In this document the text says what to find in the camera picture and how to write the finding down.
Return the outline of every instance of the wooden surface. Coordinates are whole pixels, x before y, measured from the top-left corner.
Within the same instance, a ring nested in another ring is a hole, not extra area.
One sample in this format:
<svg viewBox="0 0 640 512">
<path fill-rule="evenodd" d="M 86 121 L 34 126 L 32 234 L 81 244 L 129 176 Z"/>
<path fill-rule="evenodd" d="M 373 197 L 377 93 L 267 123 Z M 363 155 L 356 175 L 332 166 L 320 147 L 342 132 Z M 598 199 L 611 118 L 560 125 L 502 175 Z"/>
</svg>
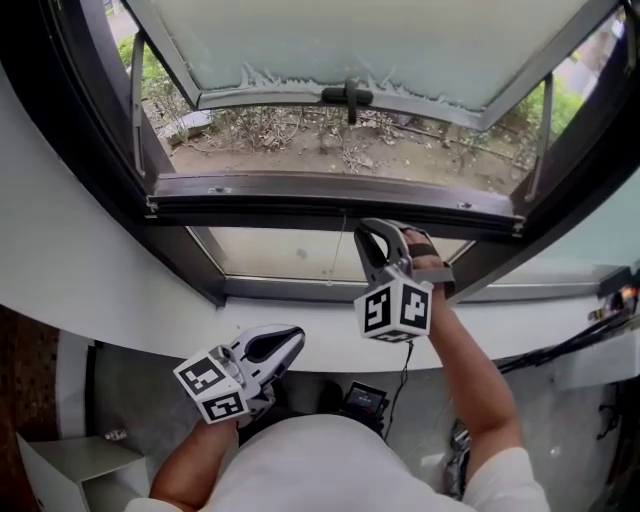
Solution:
<svg viewBox="0 0 640 512">
<path fill-rule="evenodd" d="M 58 437 L 55 367 L 59 331 L 0 306 L 0 503 L 38 512 L 16 432 L 28 441 Z"/>
</svg>

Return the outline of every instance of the black cable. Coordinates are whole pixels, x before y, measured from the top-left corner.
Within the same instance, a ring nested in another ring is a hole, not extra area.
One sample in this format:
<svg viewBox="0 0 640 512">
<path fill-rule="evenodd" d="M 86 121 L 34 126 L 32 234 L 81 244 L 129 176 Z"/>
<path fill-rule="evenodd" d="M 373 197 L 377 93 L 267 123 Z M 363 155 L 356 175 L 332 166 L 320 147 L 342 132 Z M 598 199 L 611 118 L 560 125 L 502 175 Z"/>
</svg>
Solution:
<svg viewBox="0 0 640 512">
<path fill-rule="evenodd" d="M 509 373 L 514 370 L 520 370 L 529 366 L 542 366 L 554 359 L 583 348 L 587 348 L 591 345 L 595 345 L 602 341 L 605 341 L 607 335 L 612 331 L 621 328 L 629 321 L 628 313 L 619 311 L 613 315 L 605 318 L 587 327 L 584 331 L 576 334 L 567 341 L 560 343 L 549 348 L 542 348 L 533 350 L 514 359 L 506 361 L 498 366 L 501 373 Z"/>
<path fill-rule="evenodd" d="M 411 359 L 411 353 L 413 352 L 413 340 L 409 340 L 407 341 L 407 343 L 409 344 L 409 351 L 407 352 L 407 360 L 404 363 L 404 368 L 400 372 L 400 385 L 398 386 L 398 389 L 396 389 L 396 394 L 393 397 L 393 402 L 391 402 L 391 412 L 389 413 L 389 426 L 387 427 L 387 432 L 384 435 L 385 441 L 387 440 L 387 437 L 389 437 L 389 432 L 391 431 L 391 425 L 393 424 L 393 411 L 396 408 L 396 402 L 398 401 L 398 396 L 400 396 L 400 391 L 402 391 L 402 388 L 409 380 L 408 366 L 409 366 L 409 359 Z"/>
</svg>

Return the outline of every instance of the floor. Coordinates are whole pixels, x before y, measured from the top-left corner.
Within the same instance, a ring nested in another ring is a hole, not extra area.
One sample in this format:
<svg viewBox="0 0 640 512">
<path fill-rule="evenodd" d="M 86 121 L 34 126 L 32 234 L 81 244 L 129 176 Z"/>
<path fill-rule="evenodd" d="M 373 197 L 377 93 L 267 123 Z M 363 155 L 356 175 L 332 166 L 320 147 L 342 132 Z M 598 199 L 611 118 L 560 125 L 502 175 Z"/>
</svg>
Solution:
<svg viewBox="0 0 640 512">
<path fill-rule="evenodd" d="M 95 373 L 96 425 L 103 434 L 125 428 L 128 447 L 147 456 L 150 477 L 198 420 L 196 407 L 172 370 L 178 359 L 105 345 Z M 589 510 L 598 497 L 614 455 L 617 432 L 596 441 L 603 426 L 598 406 L 610 390 L 591 387 L 558 392 L 552 368 L 528 368 L 507 375 L 523 423 L 538 481 L 552 510 Z M 325 379 L 348 389 L 352 380 L 392 395 L 398 373 L 311 374 L 288 372 L 283 384 L 293 408 L 313 412 Z M 410 373 L 395 411 L 390 447 L 411 472 L 438 490 L 454 414 L 441 370 Z"/>
<path fill-rule="evenodd" d="M 297 109 L 289 110 L 298 117 Z M 173 149 L 169 153 L 171 163 L 177 172 L 187 174 L 294 169 L 301 172 L 395 178 L 500 194 L 510 194 L 528 172 L 527 168 L 515 165 L 511 159 L 517 148 L 515 136 L 513 145 L 504 144 L 502 135 L 491 139 L 504 149 L 502 153 L 484 150 L 472 153 L 455 141 L 443 146 L 437 131 L 439 123 L 425 120 L 416 124 L 415 128 L 426 132 L 431 127 L 434 135 L 394 130 L 398 138 L 390 141 L 393 146 L 383 141 L 378 129 L 362 126 L 344 134 L 344 145 L 340 139 L 331 137 L 325 137 L 330 144 L 323 145 L 316 131 L 321 118 L 312 122 L 316 124 L 309 121 L 308 125 L 304 125 L 309 127 L 308 130 L 298 131 L 286 146 L 277 151 L 263 147 L 256 150 L 236 147 L 242 145 L 242 141 L 236 139 L 232 142 L 212 139 L 211 142 L 217 144 L 212 146 L 207 143 L 209 139 L 201 138 L 194 139 L 188 146 Z M 502 133 L 501 129 L 496 128 L 495 133 Z M 233 149 L 224 150 L 230 145 L 233 145 Z"/>
</svg>

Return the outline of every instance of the fiducial marker cube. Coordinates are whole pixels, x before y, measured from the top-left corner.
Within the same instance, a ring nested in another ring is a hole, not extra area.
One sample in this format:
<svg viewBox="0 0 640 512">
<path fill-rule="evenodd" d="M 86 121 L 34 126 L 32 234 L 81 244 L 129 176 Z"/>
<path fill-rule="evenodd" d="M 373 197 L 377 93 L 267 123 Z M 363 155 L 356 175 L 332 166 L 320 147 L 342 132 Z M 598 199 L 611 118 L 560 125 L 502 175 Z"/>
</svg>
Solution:
<svg viewBox="0 0 640 512">
<path fill-rule="evenodd" d="M 397 278 L 354 301 L 360 333 L 389 343 L 429 334 L 433 285 Z"/>
<path fill-rule="evenodd" d="M 198 352 L 173 373 L 196 402 L 207 423 L 249 412 L 242 386 L 208 352 Z"/>
</svg>

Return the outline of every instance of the shoulder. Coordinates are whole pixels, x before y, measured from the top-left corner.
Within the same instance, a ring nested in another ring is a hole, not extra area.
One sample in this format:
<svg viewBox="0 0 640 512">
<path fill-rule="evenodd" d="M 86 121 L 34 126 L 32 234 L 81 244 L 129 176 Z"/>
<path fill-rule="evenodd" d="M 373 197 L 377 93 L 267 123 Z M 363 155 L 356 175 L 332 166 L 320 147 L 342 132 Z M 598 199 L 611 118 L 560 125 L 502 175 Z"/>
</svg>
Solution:
<svg viewBox="0 0 640 512">
<path fill-rule="evenodd" d="M 166 501 L 152 498 L 136 498 L 131 500 L 124 512 L 182 512 L 178 507 Z"/>
<path fill-rule="evenodd" d="M 469 481 L 463 502 L 478 512 L 549 511 L 524 448 L 509 448 L 485 462 Z"/>
</svg>

